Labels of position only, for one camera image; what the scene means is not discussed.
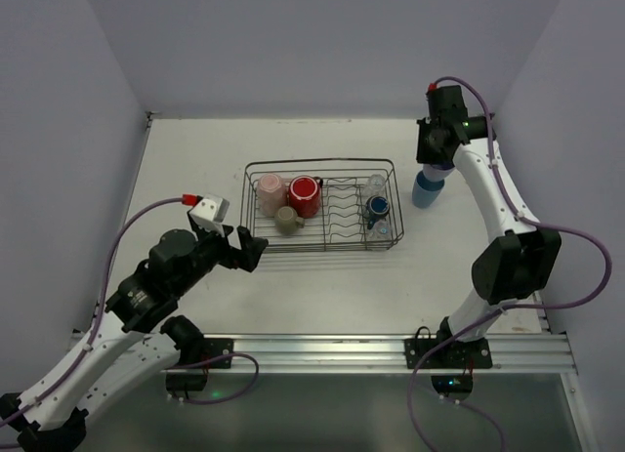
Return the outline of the small beige mug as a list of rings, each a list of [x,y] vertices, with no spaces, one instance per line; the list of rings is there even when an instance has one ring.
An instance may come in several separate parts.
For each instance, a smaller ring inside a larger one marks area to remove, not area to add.
[[[281,235],[292,235],[305,226],[305,219],[290,206],[280,207],[274,214],[274,226]]]

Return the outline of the lilac plastic tumbler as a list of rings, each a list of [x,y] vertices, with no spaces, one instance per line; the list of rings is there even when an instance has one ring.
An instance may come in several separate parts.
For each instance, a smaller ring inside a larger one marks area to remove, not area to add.
[[[412,188],[412,203],[419,209],[430,207],[445,186],[445,180],[454,172],[452,164],[424,164],[416,175]]]

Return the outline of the pink faceted mug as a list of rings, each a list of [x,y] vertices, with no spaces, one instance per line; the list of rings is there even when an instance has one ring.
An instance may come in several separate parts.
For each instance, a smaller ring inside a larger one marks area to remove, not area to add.
[[[258,180],[257,196],[260,211],[273,218],[280,208],[287,205],[286,182],[278,174],[264,174]]]

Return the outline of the red ceramic mug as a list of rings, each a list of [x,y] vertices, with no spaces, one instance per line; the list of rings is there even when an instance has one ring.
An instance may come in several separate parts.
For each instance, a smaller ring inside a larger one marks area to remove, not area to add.
[[[313,218],[321,208],[323,179],[307,175],[294,178],[287,190],[288,204],[299,217]]]

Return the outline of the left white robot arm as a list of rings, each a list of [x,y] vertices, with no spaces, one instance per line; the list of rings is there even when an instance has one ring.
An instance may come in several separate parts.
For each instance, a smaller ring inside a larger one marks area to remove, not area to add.
[[[172,229],[104,304],[104,312],[62,361],[21,393],[1,397],[1,423],[24,451],[73,451],[100,404],[168,367],[210,362],[202,332],[175,313],[180,298],[214,267],[253,271],[268,241],[240,226],[224,232]]]

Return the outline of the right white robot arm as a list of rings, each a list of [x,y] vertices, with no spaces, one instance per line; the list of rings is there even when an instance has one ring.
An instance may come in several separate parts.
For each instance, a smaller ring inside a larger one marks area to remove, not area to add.
[[[440,325],[444,339],[475,342],[507,305],[546,286],[562,239],[556,231],[539,229],[526,208],[488,127],[492,117],[470,115],[459,86],[435,82],[426,97],[429,114],[417,122],[416,160],[422,169],[412,200],[421,209],[431,206],[453,172],[476,200],[488,245],[472,264],[469,296]]]

